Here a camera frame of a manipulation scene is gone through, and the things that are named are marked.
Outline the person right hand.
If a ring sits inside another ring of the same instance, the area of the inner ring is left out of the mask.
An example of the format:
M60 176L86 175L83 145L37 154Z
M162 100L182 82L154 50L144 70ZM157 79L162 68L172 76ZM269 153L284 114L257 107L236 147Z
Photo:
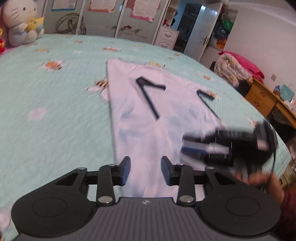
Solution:
M244 179L241 172L236 172L234 177L254 187L265 187L267 194L272 196L279 204L285 198L285 191L281 188L280 182L274 173L256 172Z

